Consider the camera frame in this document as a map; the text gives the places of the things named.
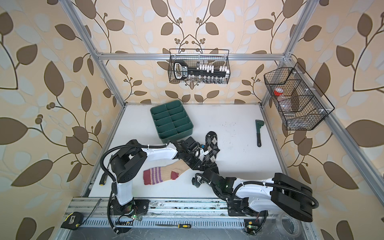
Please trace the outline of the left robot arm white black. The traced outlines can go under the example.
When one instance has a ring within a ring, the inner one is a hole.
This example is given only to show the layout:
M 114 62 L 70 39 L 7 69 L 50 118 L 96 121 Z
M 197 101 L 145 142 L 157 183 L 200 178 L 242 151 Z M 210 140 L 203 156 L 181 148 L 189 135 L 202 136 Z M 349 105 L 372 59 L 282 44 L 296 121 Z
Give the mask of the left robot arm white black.
M 170 165 L 143 171 L 144 184 L 157 185 L 176 180 L 187 170 L 201 166 L 203 155 L 204 146 L 192 137 L 162 145 L 142 145 L 131 140 L 108 150 L 100 160 L 101 169 L 112 180 L 108 213 L 130 216 L 137 213 L 132 181 L 146 161 L 173 161 Z

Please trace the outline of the black argyle sock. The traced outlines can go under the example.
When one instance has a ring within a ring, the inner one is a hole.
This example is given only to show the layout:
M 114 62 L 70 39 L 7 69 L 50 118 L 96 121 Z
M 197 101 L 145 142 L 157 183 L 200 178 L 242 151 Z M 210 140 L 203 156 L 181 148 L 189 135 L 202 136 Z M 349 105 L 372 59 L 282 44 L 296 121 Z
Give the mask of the black argyle sock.
M 202 164 L 205 169 L 208 168 L 216 174 L 219 174 L 219 168 L 216 164 L 219 151 L 217 134 L 213 131 L 208 132 L 206 134 L 206 144 L 204 145 Z

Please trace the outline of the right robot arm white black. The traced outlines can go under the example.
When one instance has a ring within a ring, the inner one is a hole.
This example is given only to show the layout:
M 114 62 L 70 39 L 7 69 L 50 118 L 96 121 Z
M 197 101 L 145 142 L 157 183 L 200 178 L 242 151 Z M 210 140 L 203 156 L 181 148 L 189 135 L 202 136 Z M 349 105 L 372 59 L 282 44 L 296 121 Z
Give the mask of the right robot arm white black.
M 265 211 L 283 211 L 296 220 L 311 223 L 313 210 L 319 207 L 309 186 L 283 173 L 275 173 L 271 179 L 252 181 L 223 178 L 206 170 L 195 174 L 192 184 L 196 188 L 208 184 L 214 194 L 227 203 L 231 217 L 255 217 Z

